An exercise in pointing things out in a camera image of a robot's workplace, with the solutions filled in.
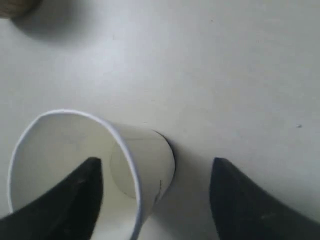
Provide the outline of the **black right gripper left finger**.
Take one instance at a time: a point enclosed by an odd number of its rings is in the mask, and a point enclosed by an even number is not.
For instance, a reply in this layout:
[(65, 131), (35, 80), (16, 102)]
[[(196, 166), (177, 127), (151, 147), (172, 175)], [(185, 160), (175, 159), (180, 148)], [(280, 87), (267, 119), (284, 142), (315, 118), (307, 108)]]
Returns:
[(54, 188), (0, 220), (2, 240), (89, 240), (103, 201), (99, 158), (84, 161)]

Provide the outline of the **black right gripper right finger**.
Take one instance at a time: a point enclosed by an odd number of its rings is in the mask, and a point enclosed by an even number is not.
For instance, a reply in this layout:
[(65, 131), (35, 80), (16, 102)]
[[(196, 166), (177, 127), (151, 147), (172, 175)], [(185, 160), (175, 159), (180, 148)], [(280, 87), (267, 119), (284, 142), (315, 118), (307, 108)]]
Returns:
[(318, 240), (320, 224), (286, 206), (225, 158), (212, 165), (209, 199), (221, 240)]

